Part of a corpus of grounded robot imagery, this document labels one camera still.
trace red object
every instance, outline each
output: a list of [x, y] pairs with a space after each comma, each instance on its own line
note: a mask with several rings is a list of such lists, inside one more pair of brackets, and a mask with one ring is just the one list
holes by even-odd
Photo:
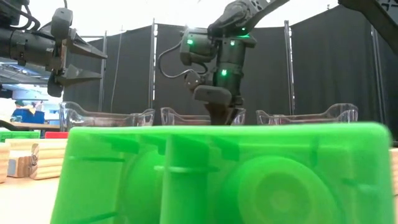
[[51, 132], [47, 131], [45, 133], [44, 138], [47, 139], [67, 139], [69, 133], [61, 133], [61, 132]]

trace green plastic bin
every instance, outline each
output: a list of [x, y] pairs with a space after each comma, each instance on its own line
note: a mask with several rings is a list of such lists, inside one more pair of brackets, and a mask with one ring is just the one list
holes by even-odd
[[38, 139], [40, 133], [36, 131], [0, 131], [0, 142], [6, 139]]
[[393, 224], [390, 142], [372, 123], [75, 128], [52, 223]]

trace light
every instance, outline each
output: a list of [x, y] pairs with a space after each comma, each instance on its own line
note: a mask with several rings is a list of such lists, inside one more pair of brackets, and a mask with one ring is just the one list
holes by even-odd
[[239, 38], [250, 38], [249, 34], [238, 36]]

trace black curtain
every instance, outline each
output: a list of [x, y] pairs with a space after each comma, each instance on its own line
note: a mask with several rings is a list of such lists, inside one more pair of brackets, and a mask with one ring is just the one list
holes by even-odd
[[[180, 31], [184, 27], [158, 25], [157, 57], [165, 50], [181, 41]], [[289, 82], [287, 76], [287, 57], [285, 48], [284, 28], [254, 29], [251, 35], [257, 40], [254, 49], [247, 49], [244, 64], [244, 78], [241, 93], [244, 107], [247, 109], [246, 124], [256, 123], [256, 110], [268, 113], [289, 113]], [[212, 68], [215, 61], [209, 63]], [[168, 75], [177, 75], [188, 69], [180, 61], [179, 50], [162, 58], [162, 68]], [[184, 87], [183, 77], [166, 78], [156, 69], [155, 76], [155, 109], [171, 107], [179, 114], [208, 114], [203, 103], [195, 101], [191, 93]], [[158, 113], [156, 123], [160, 123]]]
[[[184, 27], [165, 24], [157, 25], [156, 57], [159, 57], [162, 52], [174, 47], [181, 41], [180, 31], [184, 31]], [[203, 70], [201, 67], [184, 66], [180, 61], [179, 53], [179, 49], [177, 49], [162, 58], [162, 69], [166, 74], [170, 76], [178, 75], [189, 68]], [[185, 88], [183, 76], [167, 78], [161, 74], [159, 65], [157, 65], [154, 101], [154, 109], [157, 112], [155, 124], [160, 124], [160, 109], [163, 107], [173, 108], [178, 114], [183, 115], [208, 114], [203, 103], [194, 100], [191, 93]]]
[[[103, 48], [103, 39], [89, 42], [99, 50]], [[67, 66], [70, 64], [75, 67], [101, 73], [101, 59], [87, 56], [67, 54]], [[100, 101], [100, 81], [90, 81], [66, 87], [63, 91], [63, 101], [78, 103], [87, 111], [98, 111]]]
[[[106, 73], [104, 78], [103, 111], [140, 113], [149, 105], [149, 64], [151, 26], [127, 31], [122, 35], [118, 63], [120, 34], [107, 38]], [[111, 100], [116, 77], [113, 109]]]
[[269, 114], [289, 114], [289, 79], [284, 27], [258, 28], [251, 32], [257, 40], [247, 49], [241, 93], [246, 124], [256, 124], [256, 110]]
[[371, 26], [338, 6], [292, 27], [295, 114], [352, 103], [359, 120], [380, 121]]
[[395, 141], [398, 141], [398, 56], [393, 53], [387, 42], [379, 36], [379, 55], [381, 77], [386, 108], [386, 124]]

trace table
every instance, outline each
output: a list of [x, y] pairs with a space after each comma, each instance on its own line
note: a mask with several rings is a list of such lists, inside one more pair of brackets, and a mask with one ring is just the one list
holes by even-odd
[[45, 131], [59, 131], [59, 125], [53, 124], [32, 124], [32, 123], [19, 123], [19, 122], [10, 122], [10, 124], [14, 125], [20, 129], [27, 130], [45, 130]]
[[50, 223], [58, 181], [8, 177], [0, 184], [0, 223]]

